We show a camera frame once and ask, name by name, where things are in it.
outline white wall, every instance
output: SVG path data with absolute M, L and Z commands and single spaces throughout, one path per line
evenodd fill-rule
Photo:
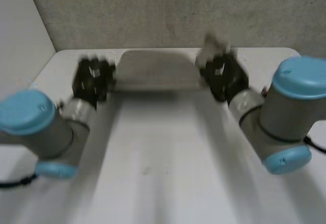
M 54 54 L 33 0 L 0 0 L 0 99 L 30 85 Z

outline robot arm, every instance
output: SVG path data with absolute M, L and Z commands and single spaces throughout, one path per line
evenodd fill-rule
M 215 99 L 228 102 L 230 112 L 271 174 L 303 167 L 312 158 L 304 138 L 316 121 L 326 119 L 326 60 L 292 57 L 283 61 L 264 98 L 250 89 L 235 54 L 212 40 L 206 38 L 209 50 L 204 48 L 199 55 L 200 59 L 207 57 L 206 64 L 197 60 L 196 65 Z
M 0 104 L 1 144 L 23 144 L 37 157 L 35 174 L 71 178 L 78 168 L 98 101 L 114 83 L 114 65 L 82 59 L 73 81 L 73 98 L 60 114 L 42 92 L 25 90 Z

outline gray plate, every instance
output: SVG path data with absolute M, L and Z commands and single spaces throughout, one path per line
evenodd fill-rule
M 115 72 L 115 91 L 198 90 L 207 85 L 191 60 L 177 52 L 131 50 Z

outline gray concrete wall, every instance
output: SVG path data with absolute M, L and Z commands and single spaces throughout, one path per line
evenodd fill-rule
M 326 57 L 326 0 L 34 0 L 56 50 L 196 47 L 207 28 L 238 46 Z

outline table surface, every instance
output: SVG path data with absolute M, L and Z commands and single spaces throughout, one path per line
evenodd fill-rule
M 118 62 L 126 49 L 64 50 L 34 82 L 54 102 L 67 100 L 78 58 Z M 196 48 L 181 52 L 195 61 Z M 289 48 L 239 48 L 251 86 L 262 89 Z M 318 143 L 324 122 L 311 129 Z M 98 107 L 78 175 L 40 178 L 0 192 L 2 223 L 324 223 L 326 157 L 287 176 L 270 175 L 225 104 L 209 91 L 111 95 Z M 35 157 L 23 147 L 2 147 L 1 179 L 31 172 Z

